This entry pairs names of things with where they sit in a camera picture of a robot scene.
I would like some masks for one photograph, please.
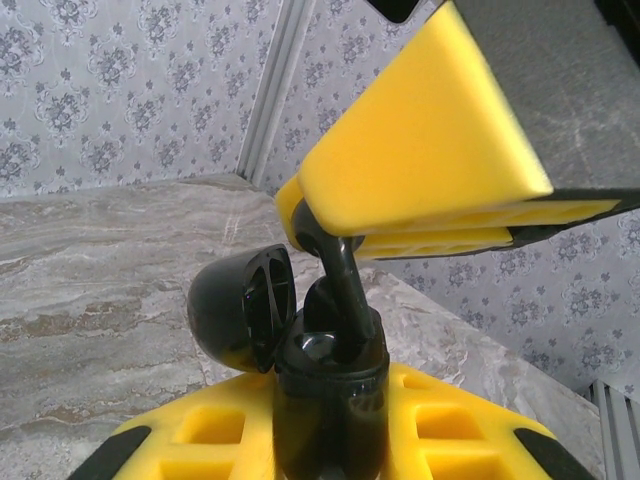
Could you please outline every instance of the dark object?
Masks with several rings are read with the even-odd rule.
[[[354,343],[373,338],[375,332],[369,306],[364,295],[353,252],[362,239],[334,237],[318,224],[305,201],[293,213],[293,229],[300,246],[320,257],[331,285],[331,294],[343,315],[341,333],[351,336]]]
[[[552,480],[595,480],[557,440],[528,428],[514,433]]]
[[[220,363],[266,373],[296,306],[289,255],[274,245],[205,267],[187,299],[189,325],[198,344]]]
[[[614,25],[640,67],[640,1],[595,0],[602,16]]]
[[[387,20],[393,23],[406,22],[420,0],[367,0]]]
[[[135,427],[108,438],[68,480],[111,480],[150,433],[149,427]]]

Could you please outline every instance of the metal frame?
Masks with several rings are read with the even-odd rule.
[[[640,479],[640,405],[601,380],[586,397],[600,409],[607,480]]]

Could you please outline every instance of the black cylindrical base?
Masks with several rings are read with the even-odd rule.
[[[387,450],[389,355],[380,317],[372,316],[375,338],[346,365],[309,352],[314,342],[317,350],[329,348],[330,334],[310,337],[301,333],[302,318],[294,322],[276,359],[273,407],[276,461],[287,479],[378,476]]]

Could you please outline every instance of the yellow foam block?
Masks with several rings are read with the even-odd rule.
[[[135,417],[151,433],[115,480],[276,480],[274,377],[244,374]],[[385,480],[546,480],[514,435],[539,423],[412,368],[389,373]]]
[[[446,2],[277,193],[289,241],[304,199],[359,258],[512,245],[509,227],[566,225],[618,200],[547,200],[552,187],[481,52]]]
[[[450,1],[311,150],[298,183],[323,228],[346,236],[553,190]]]
[[[297,180],[297,176],[293,177],[278,192],[276,205],[289,241],[300,249],[291,224],[293,212],[303,199]],[[618,203],[619,200],[537,200],[414,218],[373,233],[360,232],[365,240],[356,257],[431,257],[508,247],[513,241],[509,227],[585,221],[612,210]]]

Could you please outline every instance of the yellow plastic base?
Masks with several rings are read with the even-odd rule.
[[[123,424],[152,432],[116,480],[277,480],[273,375],[244,374]],[[547,480],[516,428],[539,423],[412,368],[392,364],[382,479]]]

